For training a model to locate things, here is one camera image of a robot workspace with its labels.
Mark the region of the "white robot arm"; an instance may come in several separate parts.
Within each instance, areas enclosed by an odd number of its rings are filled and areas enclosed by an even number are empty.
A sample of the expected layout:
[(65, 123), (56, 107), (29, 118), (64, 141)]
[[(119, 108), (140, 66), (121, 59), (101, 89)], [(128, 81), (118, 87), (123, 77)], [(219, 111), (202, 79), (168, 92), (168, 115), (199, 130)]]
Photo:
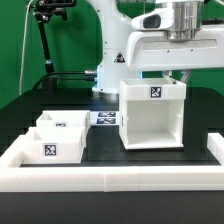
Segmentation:
[(145, 71), (224, 67), (224, 24), (202, 23), (205, 0), (87, 0), (98, 13), (103, 59), (93, 91)]

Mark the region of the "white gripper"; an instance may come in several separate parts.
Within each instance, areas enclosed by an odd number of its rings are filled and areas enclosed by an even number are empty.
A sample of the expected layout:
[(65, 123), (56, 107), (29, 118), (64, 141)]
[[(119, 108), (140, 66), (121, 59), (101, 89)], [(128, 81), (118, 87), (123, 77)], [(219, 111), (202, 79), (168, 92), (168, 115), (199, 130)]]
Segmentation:
[(169, 41), (163, 31), (133, 32), (127, 41), (126, 65), (134, 71), (163, 71), (168, 84), (175, 84), (171, 70), (183, 70), (187, 83), (191, 70), (224, 67), (224, 25), (204, 25), (194, 39)]

